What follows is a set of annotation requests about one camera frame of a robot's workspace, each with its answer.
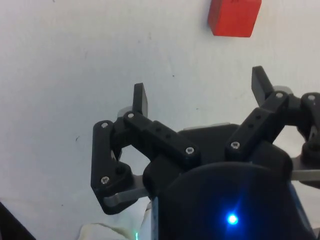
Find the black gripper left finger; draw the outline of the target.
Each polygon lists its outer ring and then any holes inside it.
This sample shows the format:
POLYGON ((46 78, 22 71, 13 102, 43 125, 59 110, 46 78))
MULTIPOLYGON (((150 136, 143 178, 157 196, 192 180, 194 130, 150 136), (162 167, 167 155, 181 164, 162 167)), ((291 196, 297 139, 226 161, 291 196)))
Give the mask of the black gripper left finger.
POLYGON ((154 199, 180 174, 198 167, 199 147, 185 136, 148 118, 143 83, 136 83, 132 106, 115 122, 103 120, 93 127, 91 188, 107 215, 115 215, 138 199, 154 199), (120 161, 122 149, 133 146, 150 163, 142 175, 120 161))

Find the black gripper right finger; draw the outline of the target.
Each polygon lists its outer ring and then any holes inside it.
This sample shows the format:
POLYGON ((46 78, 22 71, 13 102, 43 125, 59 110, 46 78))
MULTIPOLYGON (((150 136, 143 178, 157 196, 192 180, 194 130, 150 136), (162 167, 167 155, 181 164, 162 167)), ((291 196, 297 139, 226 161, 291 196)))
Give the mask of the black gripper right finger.
POLYGON ((295 126, 305 142, 300 156, 291 159, 287 174, 294 181, 320 185, 320 94, 296 97, 286 88, 275 89, 264 68, 255 66, 251 90, 258 107, 237 128, 225 145, 229 161, 248 161, 261 143, 272 144, 285 126, 295 126))

